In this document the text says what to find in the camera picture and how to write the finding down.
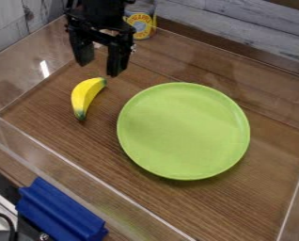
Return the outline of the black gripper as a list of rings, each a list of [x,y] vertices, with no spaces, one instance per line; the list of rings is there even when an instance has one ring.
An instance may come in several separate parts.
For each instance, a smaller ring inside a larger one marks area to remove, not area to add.
[[[124,10],[136,0],[68,0],[65,30],[75,61],[85,66],[95,60],[93,43],[108,47],[107,74],[118,77],[127,69],[135,28],[123,20]]]

